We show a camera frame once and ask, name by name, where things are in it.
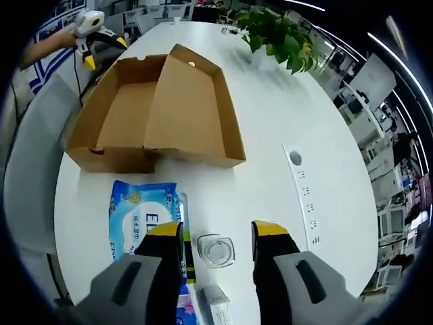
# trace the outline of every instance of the small glass jar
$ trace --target small glass jar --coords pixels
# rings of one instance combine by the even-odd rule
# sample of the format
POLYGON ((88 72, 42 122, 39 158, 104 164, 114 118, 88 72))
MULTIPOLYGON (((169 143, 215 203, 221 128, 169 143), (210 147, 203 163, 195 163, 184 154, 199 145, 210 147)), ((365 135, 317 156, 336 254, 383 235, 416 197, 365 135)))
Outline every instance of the small glass jar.
POLYGON ((230 238, 219 234, 200 236, 197 249, 204 264, 211 269, 226 267, 235 262, 235 248, 230 238))

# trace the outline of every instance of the white box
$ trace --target white box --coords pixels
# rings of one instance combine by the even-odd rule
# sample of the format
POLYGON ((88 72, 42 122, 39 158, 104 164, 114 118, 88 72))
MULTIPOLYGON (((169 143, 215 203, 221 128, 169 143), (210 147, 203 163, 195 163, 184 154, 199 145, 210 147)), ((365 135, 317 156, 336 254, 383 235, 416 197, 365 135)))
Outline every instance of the white box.
POLYGON ((230 299, 216 284, 203 289, 206 301, 209 304, 214 325, 234 325, 231 313, 230 299))

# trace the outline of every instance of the cardboard box lid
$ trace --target cardboard box lid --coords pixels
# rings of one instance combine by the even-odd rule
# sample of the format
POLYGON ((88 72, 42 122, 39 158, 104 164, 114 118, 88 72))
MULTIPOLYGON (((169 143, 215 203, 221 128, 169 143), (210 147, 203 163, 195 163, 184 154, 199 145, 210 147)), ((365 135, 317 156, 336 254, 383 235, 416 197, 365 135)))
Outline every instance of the cardboard box lid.
POLYGON ((176 44, 155 90, 143 146, 223 167, 245 161, 235 110, 223 71, 176 44))

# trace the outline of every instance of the black cable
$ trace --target black cable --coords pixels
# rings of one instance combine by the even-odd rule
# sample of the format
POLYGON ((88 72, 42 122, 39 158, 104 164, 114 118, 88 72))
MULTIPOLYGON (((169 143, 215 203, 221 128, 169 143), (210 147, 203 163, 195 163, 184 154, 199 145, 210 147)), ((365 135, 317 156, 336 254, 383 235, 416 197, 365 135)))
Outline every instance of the black cable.
POLYGON ((62 290, 60 289, 59 282, 57 282, 57 278, 54 274, 54 268, 53 268, 53 261, 51 260, 51 254, 47 254, 47 260, 48 260, 48 267, 49 271, 51 273, 51 277, 53 278, 55 289, 57 290, 57 293, 59 294, 60 298, 64 299, 64 295, 62 293, 62 290))
POLYGON ((72 54, 74 56, 74 71, 75 71, 75 77, 76 77, 76 84, 78 85, 78 98, 80 99, 80 105, 83 107, 83 99, 81 98, 81 86, 80 86, 80 80, 78 79, 78 73, 76 71, 76 57, 75 57, 75 51, 72 54))
POLYGON ((18 100, 16 98, 16 92, 14 87, 14 79, 11 81, 11 87, 12 91, 14 93, 14 101, 15 101, 15 118, 16 118, 16 128, 18 128, 18 125, 20 124, 20 113, 18 112, 18 100))

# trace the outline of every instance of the power outlet strip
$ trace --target power outlet strip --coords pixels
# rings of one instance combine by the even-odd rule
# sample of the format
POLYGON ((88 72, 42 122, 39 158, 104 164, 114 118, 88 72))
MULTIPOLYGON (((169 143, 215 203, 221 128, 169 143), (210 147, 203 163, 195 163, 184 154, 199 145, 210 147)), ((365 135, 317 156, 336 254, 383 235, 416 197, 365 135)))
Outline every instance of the power outlet strip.
POLYGON ((309 179, 305 164, 302 163, 304 157, 298 152, 288 150, 284 145, 282 146, 296 186, 296 193, 304 221, 306 246, 309 251, 317 252, 323 243, 319 212, 314 202, 314 195, 317 194, 315 193, 313 182, 309 179))

